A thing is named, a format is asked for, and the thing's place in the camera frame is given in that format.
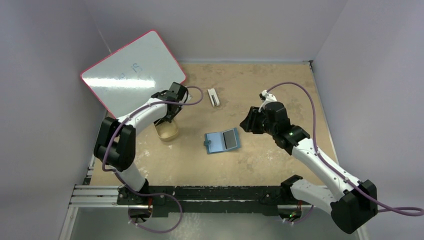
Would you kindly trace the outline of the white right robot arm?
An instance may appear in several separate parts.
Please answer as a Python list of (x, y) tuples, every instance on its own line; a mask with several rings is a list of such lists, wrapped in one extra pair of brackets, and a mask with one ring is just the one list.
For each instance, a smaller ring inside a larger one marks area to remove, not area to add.
[(318, 186), (300, 176), (292, 176), (281, 184), (282, 200), (288, 204), (306, 201), (322, 209), (347, 234), (354, 233), (376, 216), (377, 204), (364, 196), (377, 197), (375, 184), (359, 180), (321, 153), (303, 128), (291, 124), (285, 106), (273, 94), (264, 90), (259, 97), (262, 104), (250, 108), (240, 127), (247, 133), (272, 136), (279, 148), (301, 161), (324, 183)]

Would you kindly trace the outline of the black credit card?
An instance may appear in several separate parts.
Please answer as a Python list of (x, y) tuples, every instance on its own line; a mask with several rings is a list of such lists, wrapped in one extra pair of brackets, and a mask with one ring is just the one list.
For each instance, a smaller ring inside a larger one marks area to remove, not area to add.
[(222, 135), (223, 135), (223, 140), (224, 140), (224, 145), (226, 150), (230, 150), (238, 146), (234, 129), (227, 130), (223, 132)]

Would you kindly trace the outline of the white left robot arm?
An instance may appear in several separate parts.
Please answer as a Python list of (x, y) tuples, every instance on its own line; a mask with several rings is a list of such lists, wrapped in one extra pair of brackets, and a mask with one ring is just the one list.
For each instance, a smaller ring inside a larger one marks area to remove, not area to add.
[(136, 138), (153, 124), (171, 122), (187, 106), (189, 89), (173, 82), (169, 89), (156, 92), (142, 106), (118, 118), (106, 117), (97, 135), (93, 155), (101, 169), (111, 172), (130, 190), (129, 197), (138, 205), (149, 199), (149, 182), (136, 164)]

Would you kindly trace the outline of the blue card holder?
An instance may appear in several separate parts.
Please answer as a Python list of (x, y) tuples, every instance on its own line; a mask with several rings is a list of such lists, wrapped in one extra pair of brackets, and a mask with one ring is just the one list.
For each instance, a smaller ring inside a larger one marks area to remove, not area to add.
[[(223, 138), (223, 132), (234, 129), (236, 140), (237, 140), (237, 147), (226, 150), (224, 138)], [(236, 127), (230, 128), (225, 131), (219, 131), (219, 132), (210, 132), (204, 134), (204, 142), (203, 145), (206, 148), (206, 153), (208, 155), (210, 154), (217, 154), (217, 153), (224, 153), (224, 152), (230, 152), (235, 151), (239, 148), (241, 148), (241, 141), (240, 141), (240, 135), (239, 131)]]

